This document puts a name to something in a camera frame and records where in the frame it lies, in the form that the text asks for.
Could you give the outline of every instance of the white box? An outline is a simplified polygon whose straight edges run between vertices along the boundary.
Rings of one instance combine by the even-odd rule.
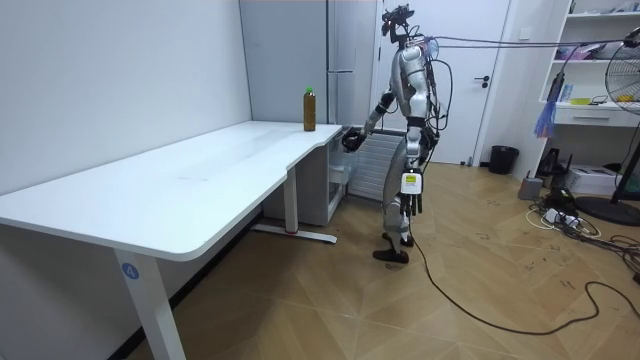
[[[616,190],[615,178],[615,172],[601,166],[571,165],[564,185],[572,193],[611,196]]]

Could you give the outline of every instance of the white wall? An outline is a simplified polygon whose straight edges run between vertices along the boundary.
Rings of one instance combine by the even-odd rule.
[[[0,194],[250,119],[237,1],[3,0],[0,49]],[[168,294],[216,251],[161,262]],[[4,360],[105,359],[139,326],[107,248],[0,227],[0,289]]]
[[[250,119],[238,3],[0,2],[0,194]]]

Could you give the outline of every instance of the wall baseboard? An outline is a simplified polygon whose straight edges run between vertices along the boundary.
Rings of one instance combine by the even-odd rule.
[[[184,300],[187,295],[193,291],[193,289],[200,284],[202,280],[213,270],[216,265],[224,259],[231,250],[240,242],[240,240],[251,230],[251,227],[255,225],[261,218],[263,214],[262,211],[257,214],[247,226],[242,228],[236,236],[234,236],[217,254],[209,260],[198,272],[196,272],[191,279],[189,279],[176,293],[169,299],[169,306],[171,306],[171,310],[174,310],[181,302]],[[129,338],[122,344],[120,347],[111,355],[107,360],[125,360],[128,358],[133,351],[142,344],[142,342],[147,338],[144,334],[144,330],[142,326],[138,328]]]

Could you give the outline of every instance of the humanoid robot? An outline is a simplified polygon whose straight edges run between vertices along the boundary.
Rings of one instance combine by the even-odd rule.
[[[385,91],[362,129],[350,129],[342,138],[346,151],[358,150],[393,101],[407,119],[407,133],[398,145],[383,188],[382,235],[391,243],[388,250],[373,252],[373,257],[406,264],[409,255],[401,246],[413,246],[409,234],[410,217],[422,212],[422,165],[436,146],[439,134],[429,126],[429,119],[441,119],[435,94],[431,56],[422,34],[411,35],[407,19],[414,14],[409,5],[398,6],[382,16],[382,35],[390,33],[391,43],[398,43],[391,65],[389,89]]]

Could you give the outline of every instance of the brown bottle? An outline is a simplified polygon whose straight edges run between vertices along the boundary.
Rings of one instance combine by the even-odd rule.
[[[304,131],[316,131],[316,94],[311,86],[304,94]]]

